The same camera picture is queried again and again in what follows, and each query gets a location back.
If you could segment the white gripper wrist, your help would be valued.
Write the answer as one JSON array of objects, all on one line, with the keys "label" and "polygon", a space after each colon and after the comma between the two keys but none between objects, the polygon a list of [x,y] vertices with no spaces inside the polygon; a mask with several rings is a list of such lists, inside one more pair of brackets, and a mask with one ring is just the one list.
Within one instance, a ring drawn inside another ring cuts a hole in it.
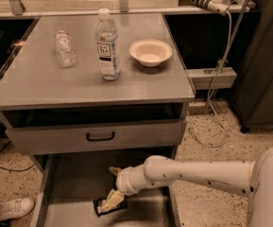
[{"label": "white gripper wrist", "polygon": [[109,171],[117,176],[116,186],[102,202],[98,204],[98,213],[107,213],[117,207],[125,198],[137,194],[149,187],[149,180],[144,174],[144,166],[129,166],[121,170],[120,167],[110,166]]}]

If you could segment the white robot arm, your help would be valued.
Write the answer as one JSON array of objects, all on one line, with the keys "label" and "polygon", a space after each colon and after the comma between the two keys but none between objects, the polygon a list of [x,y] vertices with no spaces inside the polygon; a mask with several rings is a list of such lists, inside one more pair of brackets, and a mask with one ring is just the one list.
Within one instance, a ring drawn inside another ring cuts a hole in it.
[{"label": "white robot arm", "polygon": [[180,162],[153,155],[110,172],[116,188],[95,208],[99,215],[118,209],[126,196],[185,181],[247,197],[247,227],[273,227],[273,147],[255,161]]}]

